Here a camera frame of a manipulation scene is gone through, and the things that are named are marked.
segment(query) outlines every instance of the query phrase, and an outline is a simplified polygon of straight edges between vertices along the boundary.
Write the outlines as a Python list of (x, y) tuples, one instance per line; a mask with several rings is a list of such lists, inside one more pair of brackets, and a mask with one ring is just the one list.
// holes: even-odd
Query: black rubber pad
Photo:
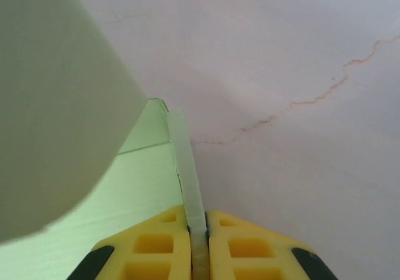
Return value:
[(67, 280), (95, 280), (113, 252), (114, 247), (112, 246), (104, 246), (91, 251), (78, 264)]
[(209, 223), (209, 221), (208, 221), (207, 212), (204, 213), (204, 217), (206, 218), (206, 226), (207, 226), (207, 230), (206, 230), (207, 246), (208, 246), (208, 248), (210, 248), (210, 245), (209, 245), (209, 240), (210, 240), (210, 223)]
[(316, 254), (299, 247), (293, 248), (292, 253), (310, 280), (338, 280)]

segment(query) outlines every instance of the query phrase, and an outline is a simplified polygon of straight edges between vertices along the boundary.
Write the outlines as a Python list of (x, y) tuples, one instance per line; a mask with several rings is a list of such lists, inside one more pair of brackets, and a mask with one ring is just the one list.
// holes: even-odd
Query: white paper roll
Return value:
[(74, 207), (146, 104), (79, 0), (0, 0), (0, 242)]

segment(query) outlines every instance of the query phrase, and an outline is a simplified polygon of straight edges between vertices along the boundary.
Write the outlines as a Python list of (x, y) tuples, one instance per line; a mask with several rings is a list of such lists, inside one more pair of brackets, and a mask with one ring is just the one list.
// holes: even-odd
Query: light green panel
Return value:
[(46, 231), (0, 246), (1, 279), (66, 279), (98, 241), (183, 203), (165, 110), (162, 101), (150, 101), (152, 117), (142, 121), (152, 122), (134, 137), (143, 145), (154, 137), (165, 143), (118, 155), (73, 212)]
[(167, 107), (161, 99), (150, 99), (119, 153), (169, 141)]

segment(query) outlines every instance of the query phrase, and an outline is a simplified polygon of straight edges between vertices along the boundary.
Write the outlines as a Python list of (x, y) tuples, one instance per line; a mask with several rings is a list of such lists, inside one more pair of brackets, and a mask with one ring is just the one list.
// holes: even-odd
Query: rectangular hole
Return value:
[(173, 253), (174, 237), (170, 234), (142, 234), (135, 242), (134, 253)]
[(241, 237), (228, 241), (232, 258), (271, 258), (274, 254), (261, 238)]
[(126, 265), (124, 280), (168, 280), (171, 264), (134, 262)]
[(168, 216), (165, 216), (162, 220), (162, 223), (172, 223), (176, 222), (176, 214), (170, 214)]
[(283, 280), (278, 268), (237, 268), (234, 270), (236, 280)]

